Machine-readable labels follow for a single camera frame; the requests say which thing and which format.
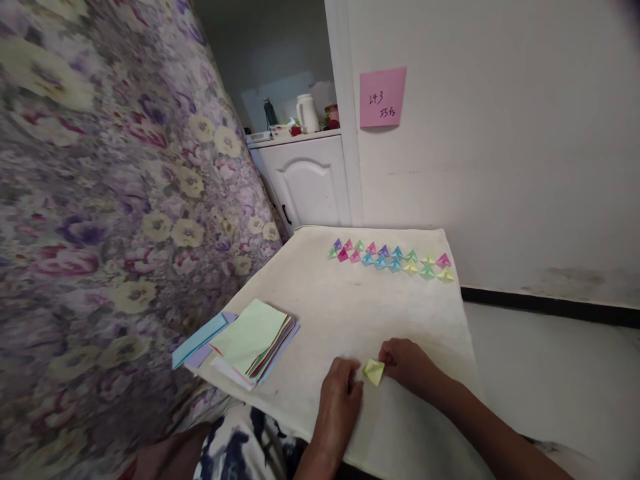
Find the cabinet door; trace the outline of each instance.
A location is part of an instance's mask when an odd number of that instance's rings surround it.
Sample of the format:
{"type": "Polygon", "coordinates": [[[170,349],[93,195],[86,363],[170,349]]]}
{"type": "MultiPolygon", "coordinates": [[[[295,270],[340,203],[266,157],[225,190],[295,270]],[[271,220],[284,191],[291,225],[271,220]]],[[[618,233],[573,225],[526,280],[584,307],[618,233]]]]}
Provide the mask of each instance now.
{"type": "Polygon", "coordinates": [[[339,135],[260,149],[283,220],[350,226],[347,176],[339,135]]]}

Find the white table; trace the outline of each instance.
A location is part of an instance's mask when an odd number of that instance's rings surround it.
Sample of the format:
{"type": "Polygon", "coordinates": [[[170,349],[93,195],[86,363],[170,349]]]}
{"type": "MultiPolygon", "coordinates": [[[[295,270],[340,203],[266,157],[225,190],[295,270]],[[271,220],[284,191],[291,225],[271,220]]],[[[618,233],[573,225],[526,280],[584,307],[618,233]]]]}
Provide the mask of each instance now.
{"type": "MultiPolygon", "coordinates": [[[[225,310],[240,313],[255,298],[292,314],[300,331],[268,380],[252,392],[209,366],[194,373],[273,416],[310,440],[320,386],[334,357],[365,363],[390,337],[416,341],[445,372],[478,397],[480,388],[455,262],[444,231],[302,227],[234,296],[225,310]],[[400,271],[328,260],[340,237],[368,246],[397,245],[438,258],[446,252],[456,280],[425,281],[400,271]]],[[[363,407],[345,460],[382,479],[482,479],[491,474],[470,444],[440,412],[383,379],[365,382],[363,407]]]]}

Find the white kettle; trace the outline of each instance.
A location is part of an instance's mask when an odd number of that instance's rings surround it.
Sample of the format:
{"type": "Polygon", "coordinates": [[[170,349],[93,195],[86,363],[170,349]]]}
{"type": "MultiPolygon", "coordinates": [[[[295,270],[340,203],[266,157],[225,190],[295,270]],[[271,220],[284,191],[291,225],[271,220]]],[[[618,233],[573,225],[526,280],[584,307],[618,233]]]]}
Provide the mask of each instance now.
{"type": "Polygon", "coordinates": [[[298,95],[298,104],[295,106],[298,111],[298,120],[305,133],[320,131],[320,122],[315,113],[315,101],[310,93],[298,95]]]}

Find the hand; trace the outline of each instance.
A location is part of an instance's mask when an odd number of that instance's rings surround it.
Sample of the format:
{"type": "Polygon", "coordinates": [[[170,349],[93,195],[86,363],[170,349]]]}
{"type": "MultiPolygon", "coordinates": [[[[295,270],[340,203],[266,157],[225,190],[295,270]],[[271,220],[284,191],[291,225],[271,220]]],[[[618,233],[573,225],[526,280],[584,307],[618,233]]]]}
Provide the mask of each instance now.
{"type": "Polygon", "coordinates": [[[357,360],[336,357],[320,391],[320,408],[309,448],[338,465],[362,404],[363,383],[353,380],[359,367],[357,360]]]}
{"type": "Polygon", "coordinates": [[[385,364],[386,376],[436,407],[455,383],[436,367],[418,344],[408,339],[392,338],[384,342],[378,361],[385,364]]]}

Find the stack of colored paper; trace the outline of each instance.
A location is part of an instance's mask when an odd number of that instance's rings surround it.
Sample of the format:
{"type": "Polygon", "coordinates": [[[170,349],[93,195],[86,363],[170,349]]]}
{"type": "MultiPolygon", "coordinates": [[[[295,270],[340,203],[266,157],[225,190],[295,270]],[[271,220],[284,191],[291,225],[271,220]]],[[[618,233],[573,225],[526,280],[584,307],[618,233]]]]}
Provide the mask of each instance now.
{"type": "Polygon", "coordinates": [[[211,364],[252,389],[267,378],[298,329],[294,318],[256,299],[209,342],[219,354],[211,364]]]}

